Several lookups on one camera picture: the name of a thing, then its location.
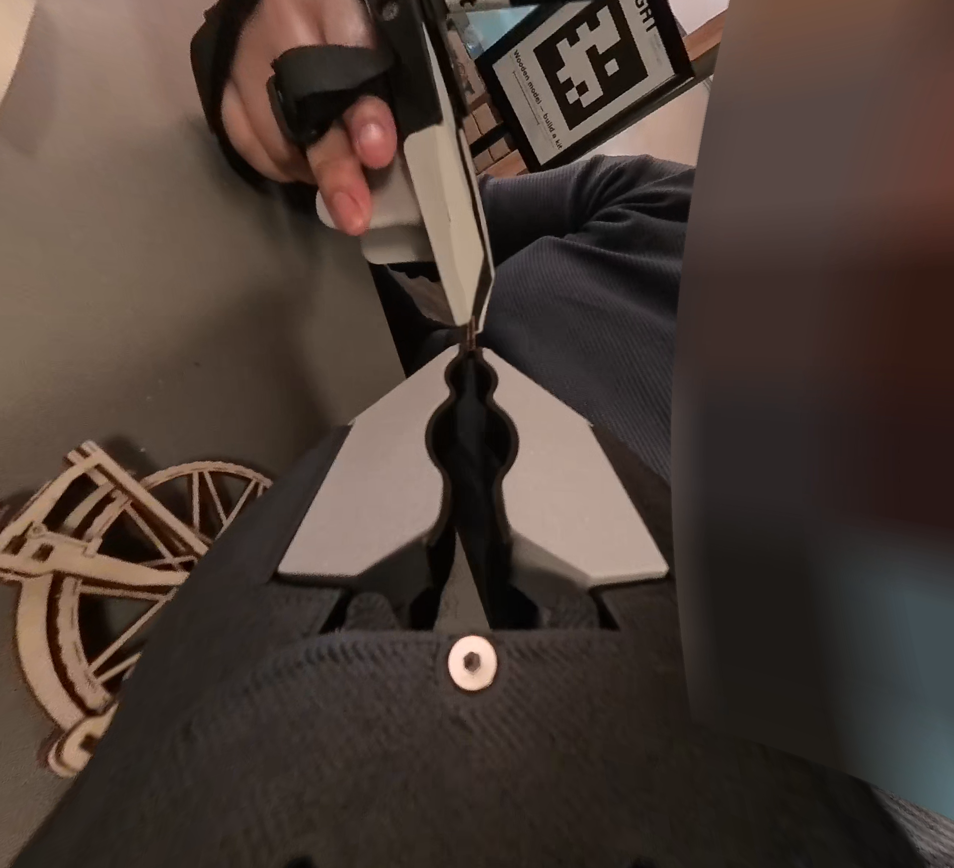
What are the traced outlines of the framed printed marker sign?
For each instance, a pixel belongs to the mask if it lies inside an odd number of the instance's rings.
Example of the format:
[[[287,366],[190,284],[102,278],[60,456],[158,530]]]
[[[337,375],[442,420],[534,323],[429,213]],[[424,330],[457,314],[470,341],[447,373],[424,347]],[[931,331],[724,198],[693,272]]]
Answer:
[[[526,169],[552,169],[693,82],[679,30],[668,0],[539,6],[475,65]]]

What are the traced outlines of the wooden bicycle model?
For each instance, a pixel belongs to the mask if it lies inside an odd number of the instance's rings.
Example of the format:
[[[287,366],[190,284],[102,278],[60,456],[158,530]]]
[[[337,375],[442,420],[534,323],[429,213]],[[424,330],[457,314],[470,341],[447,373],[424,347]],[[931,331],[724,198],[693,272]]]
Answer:
[[[74,779],[88,765],[159,614],[272,483],[210,459],[138,476],[87,441],[3,524],[14,651],[54,727],[44,768]]]

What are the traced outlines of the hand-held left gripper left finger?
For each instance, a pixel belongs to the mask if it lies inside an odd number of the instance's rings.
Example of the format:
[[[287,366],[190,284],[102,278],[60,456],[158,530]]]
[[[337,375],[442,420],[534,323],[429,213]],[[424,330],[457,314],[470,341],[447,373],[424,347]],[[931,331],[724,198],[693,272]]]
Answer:
[[[450,400],[449,348],[364,410],[278,566],[286,579],[430,579],[446,517],[444,475],[427,444]]]

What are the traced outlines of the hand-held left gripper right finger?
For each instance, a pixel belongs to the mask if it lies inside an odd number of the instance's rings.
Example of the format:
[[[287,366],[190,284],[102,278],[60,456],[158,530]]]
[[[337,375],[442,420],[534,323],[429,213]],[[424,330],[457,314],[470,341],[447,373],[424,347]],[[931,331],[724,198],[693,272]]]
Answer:
[[[502,480],[512,584],[593,590],[665,577],[669,566],[590,422],[494,352],[483,360],[516,437]]]

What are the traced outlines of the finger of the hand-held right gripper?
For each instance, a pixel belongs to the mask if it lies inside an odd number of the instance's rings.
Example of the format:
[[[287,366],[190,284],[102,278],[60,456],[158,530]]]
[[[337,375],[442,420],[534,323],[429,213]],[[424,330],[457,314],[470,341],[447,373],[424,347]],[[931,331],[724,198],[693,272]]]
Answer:
[[[431,72],[433,73],[437,99],[441,112],[441,122],[438,125],[443,123],[452,125],[455,133],[458,135],[461,149],[461,159],[464,162],[464,167],[469,174],[471,183],[473,211],[478,224],[478,292],[474,305],[473,316],[475,316],[478,321],[478,328],[483,329],[486,317],[486,308],[494,285],[495,277],[483,205],[480,199],[476,174],[474,171],[468,143],[464,136],[463,128],[458,124],[455,113],[452,109],[447,81],[442,70],[440,69],[437,51],[429,34],[424,36],[424,44],[426,46],[426,54],[428,62],[430,63]],[[467,325],[467,323],[456,322],[454,322],[454,324],[459,327],[465,327]]]
[[[478,224],[458,135],[443,123],[410,135],[403,155],[453,321],[467,323],[478,292]]]

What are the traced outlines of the person's right hand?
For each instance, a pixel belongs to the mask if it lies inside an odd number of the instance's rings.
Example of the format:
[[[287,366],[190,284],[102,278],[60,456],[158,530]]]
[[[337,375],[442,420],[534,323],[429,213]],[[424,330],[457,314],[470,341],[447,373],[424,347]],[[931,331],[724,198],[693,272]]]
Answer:
[[[318,194],[331,225],[353,237],[371,224],[367,172],[391,165],[398,151],[388,102],[360,96],[301,149],[283,135],[267,84],[274,60],[293,48],[375,44],[364,0],[218,0],[189,48],[208,131],[231,169],[256,189],[291,185]]]

